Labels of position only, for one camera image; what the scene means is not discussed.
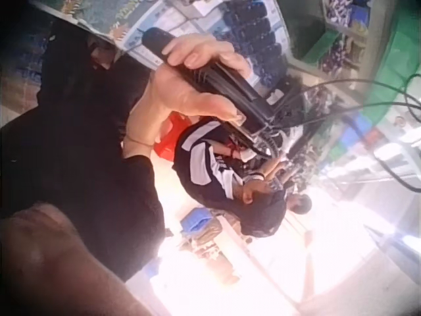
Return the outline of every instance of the black handheld device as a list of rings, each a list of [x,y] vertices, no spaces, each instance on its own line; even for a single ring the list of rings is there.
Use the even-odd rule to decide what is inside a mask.
[[[166,63],[166,56],[161,52],[173,38],[173,35],[159,28],[150,28],[143,34],[142,44]],[[211,61],[195,70],[184,65],[175,68],[198,92],[223,95],[235,105],[244,118],[241,126],[227,122],[223,124],[247,147],[253,147],[257,136],[262,136],[265,130],[271,128],[275,118],[273,108],[238,71],[218,61]]]

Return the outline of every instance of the red object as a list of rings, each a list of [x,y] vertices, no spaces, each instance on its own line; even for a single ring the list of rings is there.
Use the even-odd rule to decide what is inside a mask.
[[[153,149],[155,153],[163,159],[174,161],[174,152],[176,150],[177,140],[181,133],[191,125],[188,117],[177,112],[172,112],[169,116],[172,128],[169,133],[161,138],[161,142],[155,143]]]

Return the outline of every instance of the wrist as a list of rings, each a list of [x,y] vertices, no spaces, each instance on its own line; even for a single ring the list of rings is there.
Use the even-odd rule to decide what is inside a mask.
[[[171,110],[154,97],[148,86],[128,118],[123,140],[124,157],[150,156],[161,125],[170,113]]]

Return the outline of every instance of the green panel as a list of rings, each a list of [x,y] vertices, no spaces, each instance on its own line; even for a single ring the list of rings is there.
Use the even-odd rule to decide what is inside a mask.
[[[347,149],[345,148],[345,146],[338,142],[335,145],[335,147],[333,147],[329,151],[328,157],[330,158],[331,161],[337,161],[340,157],[345,155],[346,152],[347,152]]]
[[[339,35],[340,33],[336,31],[327,30],[304,56],[303,62],[309,65],[318,66],[318,61],[329,51]]]
[[[394,31],[384,53],[376,80],[402,89],[406,79],[420,66],[420,15],[415,0],[400,1]],[[372,86],[366,103],[394,101],[397,92]],[[367,108],[364,116],[373,124],[379,123],[390,107]]]

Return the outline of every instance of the cable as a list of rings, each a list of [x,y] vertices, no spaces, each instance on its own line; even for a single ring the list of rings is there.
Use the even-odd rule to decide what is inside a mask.
[[[373,158],[375,160],[377,160],[377,162],[396,180],[398,181],[398,183],[400,183],[401,185],[403,185],[406,189],[415,192],[415,193],[421,193],[421,188],[417,188],[415,186],[411,186],[408,182],[404,181],[401,179],[400,176],[398,176],[396,173],[394,173],[389,166],[387,165],[387,163],[385,163],[383,160],[381,160],[380,158],[377,158],[376,155],[374,154],[374,152],[370,149],[370,144],[368,144],[368,142],[366,141],[364,135],[362,134],[362,132],[360,131],[360,129],[356,126],[356,124],[353,122],[353,120],[350,117],[344,116],[342,117],[342,121],[346,124],[348,124],[355,132],[355,134],[357,134],[357,136],[361,139],[362,143],[364,144],[366,150],[371,154],[371,156],[373,156]]]
[[[407,90],[408,90],[408,86],[409,86],[409,84],[411,83],[411,81],[412,81],[412,79],[414,79],[414,78],[416,78],[416,77],[420,77],[421,78],[421,74],[412,74],[412,75],[410,75],[409,76],[409,78],[407,79],[407,81],[405,82],[405,85],[404,85],[404,88],[403,88],[403,91],[405,92],[405,93],[407,93]],[[404,94],[403,95],[403,97],[405,98],[405,102],[406,103],[408,103],[408,105],[409,105],[409,102],[408,102],[408,97]],[[416,116],[415,115],[415,113],[414,113],[414,111],[411,109],[411,107],[409,107],[408,106],[408,111],[409,111],[409,113],[412,115],[412,117],[418,122],[418,123],[421,123],[421,118],[420,117],[418,117],[418,116]]]
[[[273,138],[269,134],[267,134],[266,132],[261,132],[259,137],[262,140],[262,142],[264,142],[265,145],[269,148],[270,153],[271,153],[270,158],[279,157],[278,146],[276,145],[276,142],[273,140]]]
[[[328,113],[327,115],[322,115],[320,117],[316,117],[316,118],[312,118],[309,120],[305,120],[304,122],[302,122],[301,124],[296,124],[293,126],[280,126],[280,125],[276,125],[273,126],[273,129],[276,128],[287,128],[287,127],[294,127],[294,126],[298,126],[298,125],[302,125],[302,124],[309,124],[309,123],[313,123],[313,122],[318,122],[321,120],[326,120],[328,117],[332,117],[332,116],[337,116],[337,115],[344,115],[345,113],[351,112],[351,111],[356,111],[359,109],[363,109],[365,107],[375,107],[375,106],[380,106],[380,105],[398,105],[398,106],[405,106],[409,109],[411,115],[414,117],[414,119],[417,120],[417,122],[421,122],[421,118],[417,117],[414,113],[412,109],[418,109],[421,110],[421,102],[419,100],[417,100],[415,97],[413,97],[412,95],[407,93],[407,88],[409,85],[409,82],[415,78],[415,77],[421,77],[421,75],[419,74],[413,74],[412,76],[410,76],[407,80],[407,82],[405,83],[405,88],[404,91],[397,89],[393,86],[390,86],[388,84],[384,84],[382,82],[377,82],[377,81],[371,81],[371,80],[366,80],[366,79],[339,79],[339,80],[332,80],[329,82],[323,82],[321,84],[317,84],[311,87],[308,87],[304,90],[302,90],[299,93],[296,93],[295,95],[289,96],[287,95],[286,98],[282,99],[280,101],[280,104],[278,104],[277,109],[282,108],[282,106],[286,103],[286,102],[292,102],[294,99],[297,99],[298,97],[304,95],[304,93],[311,91],[313,89],[316,89],[318,87],[321,86],[327,86],[328,84],[335,84],[335,83],[339,83],[339,82],[365,82],[365,83],[370,83],[370,84],[375,84],[377,86],[383,86],[385,88],[388,88],[390,90],[396,91],[399,94],[402,94],[405,98],[405,102],[380,102],[380,103],[371,103],[371,104],[367,104],[367,105],[359,105],[356,107],[352,107],[350,109],[344,109],[342,111],[336,111],[336,112],[332,112],[332,113]],[[413,105],[410,104],[408,102],[408,98],[413,100],[417,105]],[[367,143],[367,141],[364,138],[364,135],[362,134],[362,132],[358,129],[358,127],[356,126],[356,124],[352,121],[351,118],[347,117],[347,116],[342,116],[342,121],[345,122],[346,124],[348,124],[354,131],[355,134],[357,134],[357,136],[361,139],[361,141],[363,142],[366,150],[373,156],[373,158],[384,168],[384,170],[386,170],[394,179],[396,179],[396,181],[398,181],[398,183],[400,183],[402,186],[404,186],[406,189],[412,191],[412,192],[416,192],[416,193],[421,193],[421,188],[416,188],[412,185],[410,185],[408,182],[405,182],[403,179],[401,179],[399,177],[399,175],[395,174],[390,168],[389,166],[382,161],[381,159],[377,158],[376,155],[374,154],[374,152],[370,149],[369,144]]]
[[[365,82],[368,84],[375,84],[377,86],[383,86],[385,88],[391,89],[393,91],[396,91],[402,95],[407,96],[408,98],[412,99],[413,101],[415,101],[415,103],[417,103],[419,106],[421,106],[421,102],[419,100],[417,100],[417,98],[413,97],[411,94],[408,94],[398,88],[395,88],[393,86],[390,86],[389,84],[384,84],[382,82],[378,82],[378,81],[373,81],[373,80],[367,80],[367,79],[337,79],[337,80],[332,80],[332,81],[326,81],[326,82],[322,82],[321,84],[315,84],[314,86],[308,87],[302,91],[300,91],[299,93],[292,95],[291,97],[286,97],[284,99],[282,99],[280,101],[280,104],[277,107],[282,107],[283,104],[285,104],[285,102],[287,101],[292,101],[294,99],[297,99],[298,97],[300,97],[301,95],[304,95],[304,93],[314,90],[318,87],[323,87],[323,86],[327,86],[328,84],[336,84],[336,83],[340,83],[340,82]]]
[[[261,156],[263,158],[266,158],[266,159],[271,159],[272,158],[271,155],[268,155],[267,153],[264,153],[263,151],[258,150],[255,146],[249,146],[249,148],[251,150],[253,150],[257,155],[259,155],[259,156]]]
[[[283,129],[283,128],[291,128],[291,127],[296,127],[299,125],[306,125],[306,124],[310,124],[310,123],[314,123],[314,122],[319,122],[321,120],[326,120],[330,117],[335,117],[335,116],[340,116],[340,115],[344,115],[348,112],[353,112],[353,111],[358,111],[361,110],[365,107],[377,107],[380,105],[398,105],[398,106],[402,106],[402,107],[408,107],[409,109],[418,109],[421,110],[421,107],[417,106],[417,105],[413,105],[413,104],[408,104],[405,102],[378,102],[378,103],[369,103],[369,104],[364,104],[364,105],[357,105],[355,107],[350,107],[347,109],[343,109],[340,111],[334,111],[331,113],[328,113],[326,115],[321,115],[319,117],[315,117],[315,118],[310,118],[308,120],[304,120],[303,122],[301,122],[300,124],[294,124],[294,125],[274,125],[272,128],[273,129]]]

